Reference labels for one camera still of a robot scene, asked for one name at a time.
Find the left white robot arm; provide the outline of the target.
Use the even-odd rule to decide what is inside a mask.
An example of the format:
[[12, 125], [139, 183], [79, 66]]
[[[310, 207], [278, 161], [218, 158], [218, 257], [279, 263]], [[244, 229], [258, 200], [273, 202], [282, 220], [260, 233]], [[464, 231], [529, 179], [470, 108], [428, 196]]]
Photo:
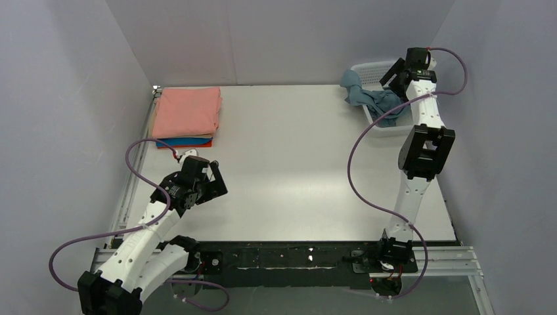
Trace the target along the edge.
[[217, 161], [191, 150], [179, 164], [180, 170], [164, 177], [151, 194], [139, 229], [95, 272], [79, 278], [84, 314], [140, 314], [146, 299], [199, 252], [200, 243], [193, 238], [164, 238], [187, 210], [225, 195], [227, 187]]

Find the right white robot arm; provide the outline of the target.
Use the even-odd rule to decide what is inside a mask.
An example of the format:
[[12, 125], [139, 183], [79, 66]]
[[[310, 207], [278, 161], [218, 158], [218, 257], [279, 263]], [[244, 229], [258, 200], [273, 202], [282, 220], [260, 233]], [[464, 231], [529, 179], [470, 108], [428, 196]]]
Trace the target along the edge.
[[409, 48], [381, 79], [398, 96], [410, 101], [413, 126], [401, 147], [398, 168], [401, 184], [394, 216], [384, 229], [378, 245], [378, 260], [385, 268], [410, 261], [412, 226], [417, 218], [423, 195], [436, 175], [440, 174], [455, 141], [455, 132], [442, 121], [437, 99], [437, 77], [431, 67], [427, 48]]

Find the blue-grey t shirt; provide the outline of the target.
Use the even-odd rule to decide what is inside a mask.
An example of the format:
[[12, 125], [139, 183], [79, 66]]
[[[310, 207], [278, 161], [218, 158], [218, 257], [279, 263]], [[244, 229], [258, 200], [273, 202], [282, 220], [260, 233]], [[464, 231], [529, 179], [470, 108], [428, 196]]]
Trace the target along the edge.
[[363, 106], [372, 119], [377, 119], [403, 102], [390, 89], [370, 91], [363, 88], [357, 72], [346, 70], [340, 80], [340, 87], [346, 90], [345, 101], [352, 106]]

